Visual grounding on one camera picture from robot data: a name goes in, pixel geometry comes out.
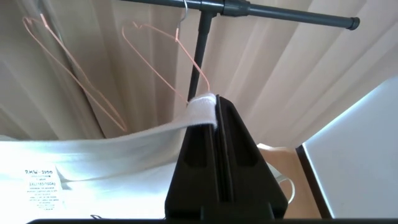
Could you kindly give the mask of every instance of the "curtain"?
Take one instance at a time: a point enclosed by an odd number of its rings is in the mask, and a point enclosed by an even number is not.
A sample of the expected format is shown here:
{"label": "curtain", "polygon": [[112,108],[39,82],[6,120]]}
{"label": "curtain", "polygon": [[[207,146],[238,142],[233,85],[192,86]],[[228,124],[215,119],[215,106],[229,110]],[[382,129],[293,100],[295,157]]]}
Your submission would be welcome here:
{"label": "curtain", "polygon": [[[354,31],[260,17],[213,19],[203,71],[211,91],[231,100],[256,142],[297,147],[384,80],[398,74],[395,0],[251,1],[361,19]],[[16,139],[99,139],[171,121],[186,102],[121,35],[124,24],[168,32],[183,9],[118,0],[48,0],[42,9],[90,82],[112,102],[120,130],[25,30],[40,19],[38,1],[0,2],[0,134]],[[189,10],[180,40],[194,54],[200,12]],[[37,38],[87,86],[40,24]],[[134,28],[126,36],[184,97],[192,63],[173,41]],[[206,92],[200,80],[198,94]],[[93,96],[104,105],[98,94]]]}

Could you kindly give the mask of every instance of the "metal hook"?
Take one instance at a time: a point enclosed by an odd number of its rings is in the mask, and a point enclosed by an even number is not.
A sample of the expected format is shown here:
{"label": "metal hook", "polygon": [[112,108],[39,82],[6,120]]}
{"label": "metal hook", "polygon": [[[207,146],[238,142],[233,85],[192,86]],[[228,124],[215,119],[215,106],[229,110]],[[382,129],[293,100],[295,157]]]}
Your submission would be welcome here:
{"label": "metal hook", "polygon": [[181,22],[184,21],[184,19],[187,17],[188,14],[188,4],[187,4],[187,0],[183,0],[184,1],[184,6],[185,6],[185,14],[182,17],[181,21],[178,23],[177,28],[179,29],[181,27]]}

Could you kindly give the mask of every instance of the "printed label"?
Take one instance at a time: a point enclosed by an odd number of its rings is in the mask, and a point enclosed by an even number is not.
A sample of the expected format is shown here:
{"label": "printed label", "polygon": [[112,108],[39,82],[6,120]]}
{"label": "printed label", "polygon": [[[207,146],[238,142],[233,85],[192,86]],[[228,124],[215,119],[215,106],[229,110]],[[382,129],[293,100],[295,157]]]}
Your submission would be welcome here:
{"label": "printed label", "polygon": [[46,211],[63,208],[61,181],[54,165],[29,166],[23,172],[32,205]]}

